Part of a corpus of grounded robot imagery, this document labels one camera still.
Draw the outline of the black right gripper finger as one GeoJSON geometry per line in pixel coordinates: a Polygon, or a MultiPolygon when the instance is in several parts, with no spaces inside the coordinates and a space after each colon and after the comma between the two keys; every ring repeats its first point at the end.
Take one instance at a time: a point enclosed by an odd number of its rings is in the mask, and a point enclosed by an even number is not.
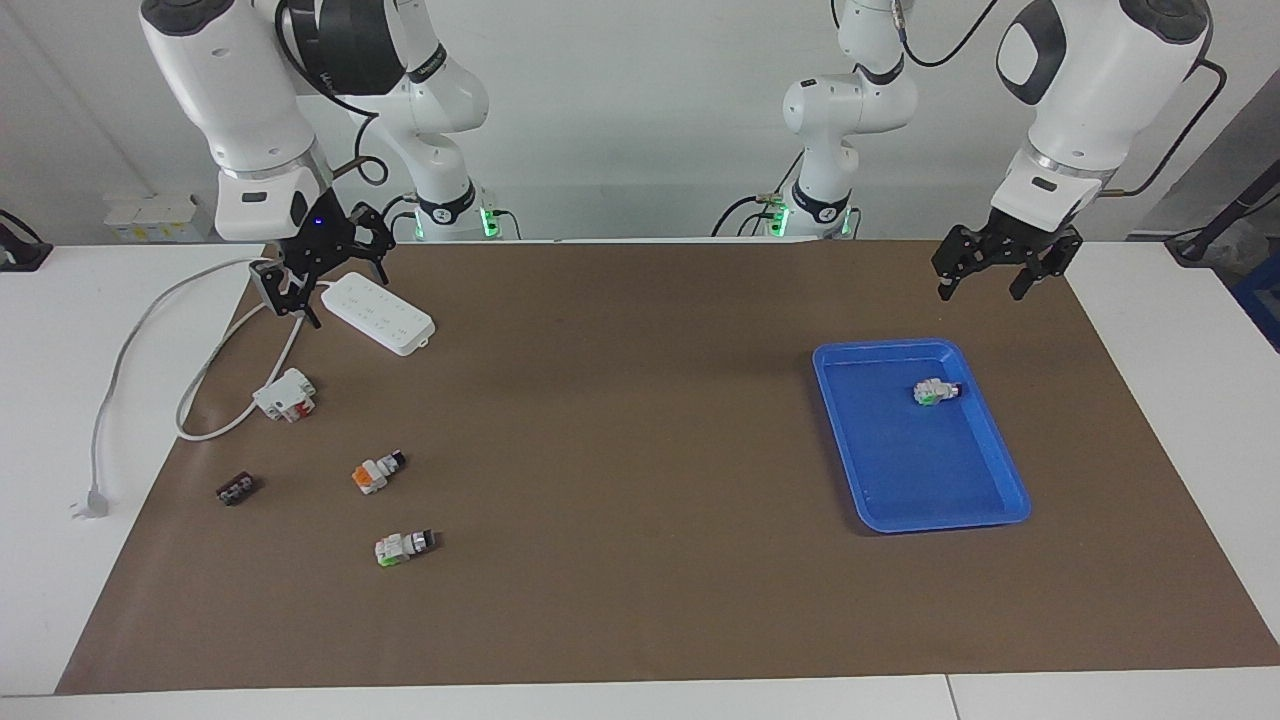
{"type": "Polygon", "coordinates": [[[278,316],[292,315],[305,319],[316,329],[323,324],[310,305],[310,297],[323,274],[321,258],[301,263],[297,268],[283,259],[262,258],[250,263],[251,284],[260,293],[262,302],[278,316]]]}
{"type": "Polygon", "coordinates": [[[396,240],[384,214],[369,204],[355,204],[348,220],[356,232],[366,231],[370,233],[367,241],[362,241],[358,237],[352,238],[347,249],[348,259],[370,263],[378,282],[380,284],[389,284],[390,281],[383,260],[396,247],[396,240]]]}

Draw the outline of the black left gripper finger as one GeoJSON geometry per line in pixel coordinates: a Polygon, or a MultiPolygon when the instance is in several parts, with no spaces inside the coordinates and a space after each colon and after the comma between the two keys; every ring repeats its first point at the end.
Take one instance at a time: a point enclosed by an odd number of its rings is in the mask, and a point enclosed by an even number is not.
{"type": "Polygon", "coordinates": [[[969,228],[952,228],[931,259],[938,277],[937,292],[947,302],[960,281],[979,264],[979,234],[969,228]]]}
{"type": "Polygon", "coordinates": [[[1032,255],[1009,287],[1012,300],[1023,301],[1027,293],[1042,281],[1060,277],[1068,265],[1068,252],[1055,245],[1043,256],[1032,255]]]}

